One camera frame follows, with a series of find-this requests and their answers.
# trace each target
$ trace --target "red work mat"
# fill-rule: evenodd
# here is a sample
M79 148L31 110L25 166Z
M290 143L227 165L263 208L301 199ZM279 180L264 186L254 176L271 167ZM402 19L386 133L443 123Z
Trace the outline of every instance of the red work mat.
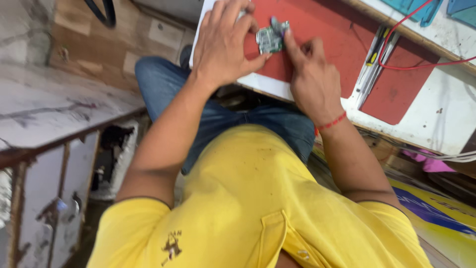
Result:
M352 7L336 0L252 0L256 4L259 27L270 25L271 16L281 22L289 21L298 45L319 36L324 41L327 61L336 65L341 74L343 98L354 90L368 50L379 23ZM245 38L245 55L259 55L254 34ZM275 53L257 73L290 82L293 67L287 54Z
M341 97L348 98L380 23L336 0L252 0L260 28L270 25L271 16L289 21L298 45L313 37L324 42L327 61L340 71ZM438 57L401 37L388 65L402 67L435 63ZM245 56L259 55L255 34L245 38ZM361 111L389 124L397 124L407 112L433 68L411 71L384 69ZM257 73L290 82L293 65L286 52L275 53Z
M386 65L413 67L438 60L432 52L400 37ZM422 87L432 71L433 67L409 71L384 69L360 110L386 123L398 124L420 89L430 90Z

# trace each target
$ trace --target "jeans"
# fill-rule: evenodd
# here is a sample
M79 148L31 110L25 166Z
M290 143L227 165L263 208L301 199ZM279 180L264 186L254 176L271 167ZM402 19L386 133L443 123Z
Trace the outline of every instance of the jeans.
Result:
M190 74L190 69L183 69L155 56L140 59L135 71L152 121L165 110ZM216 136L240 124L259 124L274 131L303 163L307 163L314 144L314 125L296 106L274 100L249 112L232 112L215 101L208 100L182 173L186 175L190 172L202 150Z

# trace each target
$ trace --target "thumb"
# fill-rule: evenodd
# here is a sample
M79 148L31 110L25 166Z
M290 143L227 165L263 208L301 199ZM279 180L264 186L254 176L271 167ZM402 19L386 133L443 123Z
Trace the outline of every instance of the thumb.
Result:
M258 57L248 61L245 64L244 72L251 73L256 72L257 70L263 68L265 66L266 61L271 58L272 54L267 53L263 55L259 55Z
M306 59L306 56L299 48L298 44L296 44L291 29L288 29L284 34L284 44L286 45L286 51L288 52L289 58L295 66L297 63Z

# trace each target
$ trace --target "shoe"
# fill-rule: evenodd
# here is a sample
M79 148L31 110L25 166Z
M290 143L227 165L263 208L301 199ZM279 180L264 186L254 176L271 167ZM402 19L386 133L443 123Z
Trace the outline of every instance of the shoe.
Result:
M180 67L190 70L190 56L192 55L192 45L186 45L180 53Z

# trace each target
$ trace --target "drawer handle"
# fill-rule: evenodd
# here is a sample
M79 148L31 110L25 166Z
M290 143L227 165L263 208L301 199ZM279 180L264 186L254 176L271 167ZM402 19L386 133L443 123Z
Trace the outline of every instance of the drawer handle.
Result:
M73 193L73 196L72 196L72 199L73 199L73 202L74 202L74 214L70 215L68 217L68 222L71 222L74 220L74 218L76 218L77 216L79 216L79 214L81 213L81 209L82 209L82 206L83 206L83 201L81 200L81 198L78 196L78 193L77 192L74 192Z

